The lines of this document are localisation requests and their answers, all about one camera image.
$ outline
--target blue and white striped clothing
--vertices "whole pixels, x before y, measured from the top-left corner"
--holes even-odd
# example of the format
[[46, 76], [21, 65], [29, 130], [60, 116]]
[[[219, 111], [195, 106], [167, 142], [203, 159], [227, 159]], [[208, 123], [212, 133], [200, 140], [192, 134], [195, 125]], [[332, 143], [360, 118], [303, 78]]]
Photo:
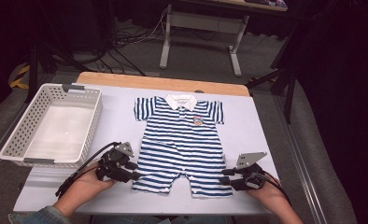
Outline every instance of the blue and white striped clothing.
[[230, 186], [219, 178], [225, 169], [216, 123], [224, 123], [222, 102], [196, 101], [194, 96], [137, 98], [136, 120], [146, 120], [134, 190], [168, 194], [181, 175], [192, 197], [227, 197]]

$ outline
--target sleeve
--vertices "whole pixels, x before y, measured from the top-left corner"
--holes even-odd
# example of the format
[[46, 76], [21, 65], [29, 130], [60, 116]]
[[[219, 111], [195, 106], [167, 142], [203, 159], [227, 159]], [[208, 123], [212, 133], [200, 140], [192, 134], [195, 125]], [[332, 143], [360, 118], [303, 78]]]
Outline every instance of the sleeve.
[[47, 206], [30, 215], [9, 214], [10, 223], [14, 224], [71, 224], [70, 219], [65, 217], [57, 208]]
[[217, 123], [224, 123], [224, 111], [222, 109], [222, 102], [215, 101], [209, 104], [209, 115]]
[[135, 120], [146, 120], [151, 117], [155, 111], [156, 98], [137, 98], [134, 100]]

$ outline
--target desk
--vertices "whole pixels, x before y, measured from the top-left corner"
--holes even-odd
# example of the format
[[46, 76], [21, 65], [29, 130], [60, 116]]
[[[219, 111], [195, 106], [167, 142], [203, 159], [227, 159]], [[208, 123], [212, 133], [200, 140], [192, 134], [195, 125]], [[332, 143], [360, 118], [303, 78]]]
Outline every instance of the desk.
[[[102, 90], [103, 109], [89, 156], [112, 141], [131, 142], [135, 155], [138, 155], [146, 122], [134, 120], [133, 106], [136, 97], [165, 96], [167, 93], [178, 94], [184, 91], [188, 93], [188, 91], [203, 90], [206, 93], [194, 93], [194, 95], [198, 99], [220, 100], [224, 103], [226, 120], [224, 125], [218, 125], [218, 132], [227, 167], [234, 167], [240, 153], [265, 151], [268, 155], [258, 164], [264, 170], [276, 175], [276, 168], [269, 153], [253, 99], [248, 96], [248, 90], [243, 86], [100, 73], [82, 73], [78, 78], [78, 84]], [[73, 172], [74, 170], [70, 169], [34, 168], [27, 178], [14, 211], [33, 212], [54, 203], [55, 191]], [[133, 215], [269, 213], [244, 192], [234, 191], [234, 196], [229, 198], [193, 199], [189, 182], [185, 178], [175, 180], [168, 196], [132, 191], [131, 186], [131, 182], [118, 183], [91, 202], [82, 205], [78, 211], [92, 214]], [[29, 203], [29, 197], [34, 195], [37, 195], [37, 200]]]
[[[255, 7], [264, 10], [272, 11], [286, 11], [286, 7], [271, 7], [262, 4], [246, 3], [244, 0], [205, 0], [204, 2], [218, 2], [219, 4], [228, 4], [240, 7]], [[231, 62], [234, 68], [234, 75], [242, 76], [239, 61], [237, 60], [237, 49], [240, 41], [248, 25], [248, 15], [243, 16], [243, 19], [228, 19], [216, 16], [205, 16], [187, 12], [179, 12], [173, 10], [172, 4], [167, 7], [166, 28], [164, 33], [163, 52], [161, 55], [160, 67], [165, 69], [167, 67], [167, 60], [170, 49], [170, 29], [172, 26], [207, 30], [213, 32], [222, 32], [228, 34], [235, 34], [236, 41], [234, 45], [228, 46], [228, 51], [231, 56]]]

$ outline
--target striped sleeve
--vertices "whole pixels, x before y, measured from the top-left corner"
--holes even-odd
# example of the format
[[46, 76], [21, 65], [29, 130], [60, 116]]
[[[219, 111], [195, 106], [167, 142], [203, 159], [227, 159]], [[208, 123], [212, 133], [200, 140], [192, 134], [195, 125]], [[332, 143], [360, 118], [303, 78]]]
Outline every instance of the striped sleeve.
[[155, 111], [155, 97], [137, 98], [134, 100], [135, 120], [145, 120], [152, 116]]
[[224, 111], [222, 109], [222, 102], [215, 101], [209, 104], [209, 115], [218, 124], [224, 123]]

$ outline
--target white tabletop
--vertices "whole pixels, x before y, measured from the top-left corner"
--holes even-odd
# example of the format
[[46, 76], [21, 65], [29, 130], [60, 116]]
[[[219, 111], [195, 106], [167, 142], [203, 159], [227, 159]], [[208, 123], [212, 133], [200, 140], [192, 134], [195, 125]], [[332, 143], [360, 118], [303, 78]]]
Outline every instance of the white tabletop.
[[[130, 142], [135, 153], [131, 161], [137, 162], [145, 121], [134, 119], [134, 99], [137, 97], [164, 97], [182, 94], [179, 91], [160, 91], [108, 86], [91, 86], [102, 91], [103, 109], [92, 141], [89, 157], [111, 142]], [[262, 130], [253, 99], [246, 96], [228, 96], [194, 93], [198, 100], [221, 101], [225, 124], [217, 125], [219, 138], [225, 153], [227, 168], [233, 168], [240, 153], [267, 152], [258, 161], [263, 170], [277, 176], [269, 147]], [[54, 204], [57, 188], [75, 170], [60, 168], [33, 168], [19, 196], [14, 211], [34, 212]], [[255, 199], [245, 192], [234, 191], [234, 196], [219, 199], [194, 199], [189, 181], [177, 179], [168, 196], [133, 191], [132, 181], [117, 183], [83, 204], [78, 212], [92, 214], [132, 215], [251, 215], [268, 213]]]

